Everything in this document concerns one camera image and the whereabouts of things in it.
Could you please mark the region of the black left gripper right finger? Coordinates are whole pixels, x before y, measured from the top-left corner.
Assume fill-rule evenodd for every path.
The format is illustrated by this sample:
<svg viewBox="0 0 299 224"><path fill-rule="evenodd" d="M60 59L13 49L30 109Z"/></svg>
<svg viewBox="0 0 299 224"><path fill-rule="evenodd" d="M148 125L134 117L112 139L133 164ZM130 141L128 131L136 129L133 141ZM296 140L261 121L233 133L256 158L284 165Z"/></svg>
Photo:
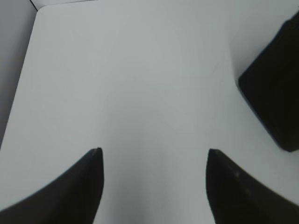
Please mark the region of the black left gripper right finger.
<svg viewBox="0 0 299 224"><path fill-rule="evenodd" d="M217 224L297 224L299 207L264 186L221 150L210 149L206 194Z"/></svg>

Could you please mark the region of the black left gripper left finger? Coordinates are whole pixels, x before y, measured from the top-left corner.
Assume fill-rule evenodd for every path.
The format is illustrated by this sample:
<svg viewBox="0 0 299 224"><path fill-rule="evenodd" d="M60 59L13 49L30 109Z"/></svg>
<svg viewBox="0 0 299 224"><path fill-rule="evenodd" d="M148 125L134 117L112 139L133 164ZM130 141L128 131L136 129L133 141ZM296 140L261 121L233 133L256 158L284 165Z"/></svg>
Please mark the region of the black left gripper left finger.
<svg viewBox="0 0 299 224"><path fill-rule="evenodd" d="M2 210L2 224L92 224L104 187L101 148L88 151L53 182Z"/></svg>

